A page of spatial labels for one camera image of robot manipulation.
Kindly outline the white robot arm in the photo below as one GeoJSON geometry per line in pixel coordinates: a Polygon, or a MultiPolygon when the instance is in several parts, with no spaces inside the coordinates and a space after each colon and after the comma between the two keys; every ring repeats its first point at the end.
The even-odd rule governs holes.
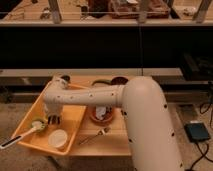
{"type": "Polygon", "coordinates": [[[165,95],[150,77],[79,90],[69,89],[64,79],[55,77],[44,90],[43,102],[49,118],[59,116],[64,105],[118,107],[136,171],[184,171],[165,95]]]}

